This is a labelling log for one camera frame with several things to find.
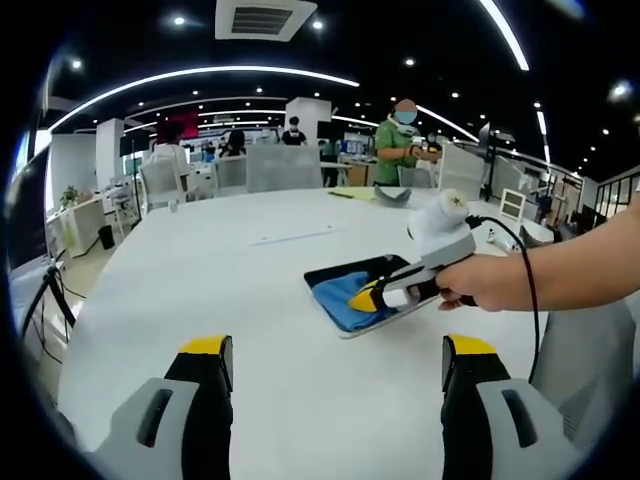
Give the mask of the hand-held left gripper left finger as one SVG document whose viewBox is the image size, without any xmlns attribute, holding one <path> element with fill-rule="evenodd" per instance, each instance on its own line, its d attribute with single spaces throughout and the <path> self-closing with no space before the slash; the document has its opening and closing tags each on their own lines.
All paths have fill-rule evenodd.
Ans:
<svg viewBox="0 0 640 480">
<path fill-rule="evenodd" d="M 232 392 L 232 337 L 189 341 L 114 411 L 94 465 L 109 479 L 229 479 Z"/>
</svg>

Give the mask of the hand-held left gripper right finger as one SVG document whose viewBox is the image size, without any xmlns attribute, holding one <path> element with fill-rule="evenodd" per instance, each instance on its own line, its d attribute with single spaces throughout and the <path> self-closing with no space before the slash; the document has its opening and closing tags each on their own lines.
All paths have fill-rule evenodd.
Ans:
<svg viewBox="0 0 640 480">
<path fill-rule="evenodd" d="M 489 343 L 443 338 L 442 392 L 445 479 L 564 479 L 579 463 L 563 417 Z"/>
</svg>

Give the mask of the person's right hand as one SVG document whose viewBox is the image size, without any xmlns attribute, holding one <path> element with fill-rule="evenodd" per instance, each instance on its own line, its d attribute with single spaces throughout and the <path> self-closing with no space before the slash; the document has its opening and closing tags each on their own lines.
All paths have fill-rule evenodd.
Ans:
<svg viewBox="0 0 640 480">
<path fill-rule="evenodd" d="M 451 311 L 463 305 L 463 296 L 470 296 L 482 309 L 490 312 L 504 310 L 506 297 L 501 291 L 501 276 L 506 257 L 473 255 L 444 268 L 436 275 L 442 301 L 439 309 Z"/>
</svg>

